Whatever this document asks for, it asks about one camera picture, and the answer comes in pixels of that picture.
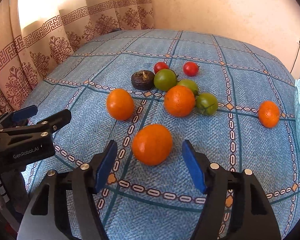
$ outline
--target tablecloth pattern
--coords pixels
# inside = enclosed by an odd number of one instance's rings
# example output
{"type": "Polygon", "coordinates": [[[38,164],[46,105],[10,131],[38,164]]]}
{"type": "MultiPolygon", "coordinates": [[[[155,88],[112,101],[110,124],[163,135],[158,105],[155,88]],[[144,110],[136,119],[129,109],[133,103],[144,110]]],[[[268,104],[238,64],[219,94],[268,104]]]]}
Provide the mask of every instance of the tablecloth pattern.
{"type": "MultiPolygon", "coordinates": [[[[253,170],[276,215],[284,237],[300,218],[300,152],[293,107],[294,79],[273,55],[245,42],[188,31],[118,31],[87,43],[62,63],[29,95],[24,106],[35,104],[38,114],[30,124],[65,108],[69,125],[54,134],[54,157],[28,165],[23,173],[31,192],[49,169],[70,171],[103,151],[107,142],[118,143],[118,156],[105,188],[95,196],[101,221],[110,240],[189,239],[205,202],[191,180],[181,156],[189,139],[198,152],[225,169],[253,170]],[[214,116],[195,110],[185,118],[168,115],[164,93],[137,91],[131,75],[153,70],[166,62],[186,78],[186,61],[199,65],[192,77],[200,92],[214,94],[219,108],[214,116]],[[115,88],[134,99],[132,118],[119,122],[106,111],[106,97],[115,88]],[[257,112],[271,100],[280,109],[278,125],[263,127],[257,112]],[[165,125],[173,149],[165,162],[145,166],[131,152],[138,130],[150,123],[165,125]]],[[[68,195],[72,231],[80,231],[68,195]]],[[[227,193],[220,237],[226,234],[232,205],[227,193]]]]}

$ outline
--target cherry tomato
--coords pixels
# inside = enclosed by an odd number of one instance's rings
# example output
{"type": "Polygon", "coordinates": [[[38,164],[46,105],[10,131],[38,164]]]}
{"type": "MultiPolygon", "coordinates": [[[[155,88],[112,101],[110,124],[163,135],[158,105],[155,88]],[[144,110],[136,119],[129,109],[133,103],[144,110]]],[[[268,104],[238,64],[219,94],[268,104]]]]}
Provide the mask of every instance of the cherry tomato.
{"type": "Polygon", "coordinates": [[[199,67],[196,63],[188,61],[183,65],[183,72],[190,77],[197,75],[199,67]]]}
{"type": "Polygon", "coordinates": [[[164,62],[158,62],[154,65],[154,73],[156,74],[159,70],[162,70],[164,68],[169,68],[169,66],[164,62]]]}

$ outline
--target patterned curtain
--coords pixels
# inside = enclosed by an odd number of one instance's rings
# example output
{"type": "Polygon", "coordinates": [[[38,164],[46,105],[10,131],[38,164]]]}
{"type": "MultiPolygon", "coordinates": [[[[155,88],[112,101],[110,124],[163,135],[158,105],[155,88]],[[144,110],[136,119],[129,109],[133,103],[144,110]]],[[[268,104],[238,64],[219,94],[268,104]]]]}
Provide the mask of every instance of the patterned curtain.
{"type": "Polygon", "coordinates": [[[49,13],[21,28],[18,0],[0,3],[0,114],[20,109],[42,79],[93,38],[154,28],[151,0],[65,0],[49,13]]]}

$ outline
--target black device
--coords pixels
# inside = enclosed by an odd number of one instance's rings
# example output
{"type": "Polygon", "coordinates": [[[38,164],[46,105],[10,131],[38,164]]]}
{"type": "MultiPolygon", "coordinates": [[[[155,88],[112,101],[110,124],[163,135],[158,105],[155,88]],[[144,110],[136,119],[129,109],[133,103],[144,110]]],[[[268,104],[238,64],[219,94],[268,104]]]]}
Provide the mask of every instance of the black device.
{"type": "MultiPolygon", "coordinates": [[[[210,163],[205,154],[196,152],[188,140],[183,143],[182,154],[191,168],[194,184],[207,194],[191,240],[217,239],[229,189],[235,193],[225,240],[281,239],[271,205],[251,170],[226,171],[219,164],[210,163]]],[[[78,240],[71,233],[66,204],[66,190],[72,190],[82,240],[108,240],[92,195],[104,187],[116,155],[117,143],[111,140],[104,152],[73,171],[48,171],[34,192],[17,239],[78,240]]]]}
{"type": "Polygon", "coordinates": [[[65,109],[36,125],[18,126],[37,112],[29,106],[0,116],[0,174],[55,154],[52,134],[70,122],[71,112],[65,109]]]}

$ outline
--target orange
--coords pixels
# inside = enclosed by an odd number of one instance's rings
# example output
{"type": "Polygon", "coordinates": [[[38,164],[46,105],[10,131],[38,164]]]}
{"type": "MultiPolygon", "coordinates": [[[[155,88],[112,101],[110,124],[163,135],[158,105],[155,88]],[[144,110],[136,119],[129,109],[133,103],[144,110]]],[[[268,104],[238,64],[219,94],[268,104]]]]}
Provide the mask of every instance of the orange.
{"type": "Polygon", "coordinates": [[[110,92],[107,97],[106,106],[108,113],[119,121],[129,119],[134,111],[134,102],[131,95],[121,88],[110,92]]]}
{"type": "Polygon", "coordinates": [[[164,98],[164,108],[175,117],[184,117],[191,113],[195,105],[192,91],[185,86],[171,88],[164,98]]]}
{"type": "Polygon", "coordinates": [[[273,128],[279,122],[280,111],[274,102],[264,101],[259,107],[258,116],[265,127],[273,128]]]}
{"type": "Polygon", "coordinates": [[[169,130],[157,123],[141,129],[132,142],[133,155],[146,165],[163,162],[169,156],[171,148],[172,136],[169,130]]]}

